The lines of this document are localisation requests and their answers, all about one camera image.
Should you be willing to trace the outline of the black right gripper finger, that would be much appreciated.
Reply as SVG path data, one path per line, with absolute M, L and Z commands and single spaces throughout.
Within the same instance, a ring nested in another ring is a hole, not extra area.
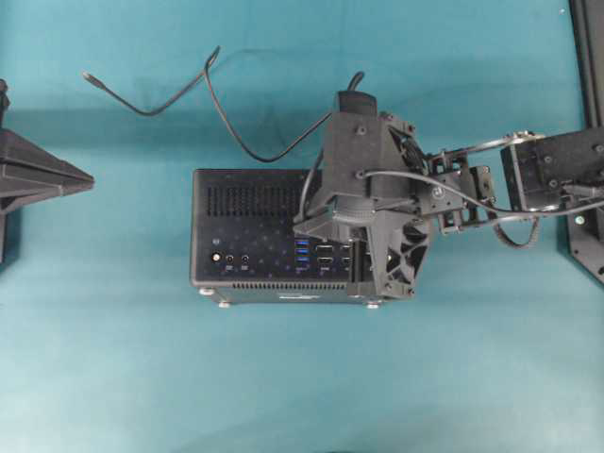
M 336 243 L 354 242 L 354 229 L 358 225 L 359 213 L 345 208 L 333 207 L 311 217 L 302 214 L 294 217 L 296 234 Z

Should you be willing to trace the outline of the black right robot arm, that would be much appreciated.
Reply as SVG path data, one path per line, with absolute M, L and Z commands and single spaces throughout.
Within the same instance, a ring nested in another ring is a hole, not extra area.
M 294 231 L 351 243 L 347 293 L 373 303 L 411 297 L 434 229 L 443 233 L 603 211 L 603 131 L 545 137 L 516 132 L 482 143 L 499 149 L 510 207 L 495 201 L 489 168 L 470 148 L 424 153 L 410 123 L 392 114 L 335 112 L 302 192 Z

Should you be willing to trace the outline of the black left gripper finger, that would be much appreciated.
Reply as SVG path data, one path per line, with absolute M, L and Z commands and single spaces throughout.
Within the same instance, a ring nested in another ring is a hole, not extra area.
M 369 242 L 364 227 L 353 227 L 350 230 L 351 245 L 349 278 L 346 285 L 347 294 L 353 298 L 372 297 L 377 294 L 373 277 Z
M 9 129 L 1 130 L 1 214 L 91 190 L 94 178 Z

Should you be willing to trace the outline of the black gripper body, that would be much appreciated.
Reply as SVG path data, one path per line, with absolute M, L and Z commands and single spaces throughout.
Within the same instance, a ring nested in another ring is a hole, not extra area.
M 372 297 L 411 297 L 430 245 L 430 224 L 416 214 L 414 182 L 402 176 L 424 171 L 413 126 L 385 112 L 335 112 L 323 152 L 319 211 L 336 207 L 359 213 L 377 290 Z

